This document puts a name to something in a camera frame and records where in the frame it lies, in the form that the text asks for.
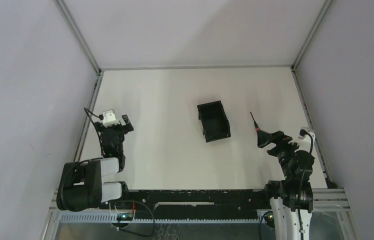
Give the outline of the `red handled screwdriver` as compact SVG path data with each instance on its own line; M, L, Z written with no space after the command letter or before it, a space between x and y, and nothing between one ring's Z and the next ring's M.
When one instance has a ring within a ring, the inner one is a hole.
M260 127L259 127L258 123L256 122L256 120L255 120L255 118L254 118L254 116L253 116L253 113L250 112L250 115L251 115L251 117L252 117L253 124L254 124L254 127L255 127L256 132L259 132L259 131L260 131Z

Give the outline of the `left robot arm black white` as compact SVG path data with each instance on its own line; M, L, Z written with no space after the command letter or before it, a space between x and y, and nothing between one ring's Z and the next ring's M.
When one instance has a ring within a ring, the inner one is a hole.
M130 204L131 195L126 191L124 181L106 182L103 179L125 168L123 142L134 128L127 115L123 115L122 120L124 123L110 111L103 114L102 121L93 124L101 155L64 165L56 198L58 209L80 212L111 201L120 209Z

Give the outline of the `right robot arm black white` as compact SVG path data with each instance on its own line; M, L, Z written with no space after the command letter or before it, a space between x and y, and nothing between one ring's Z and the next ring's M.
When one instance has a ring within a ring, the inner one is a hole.
M264 187L264 203L271 208L262 220L272 220L278 240L309 239L313 211L313 190L309 182L315 158L314 133L301 129L293 139L282 131L266 132L255 128L257 146L274 147L267 151L276 157L284 175L283 180L270 180Z

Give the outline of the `black plastic bin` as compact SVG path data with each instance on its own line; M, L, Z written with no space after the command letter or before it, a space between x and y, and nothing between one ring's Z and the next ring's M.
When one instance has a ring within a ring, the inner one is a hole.
M207 143L231 137L229 120L220 100L197 105Z

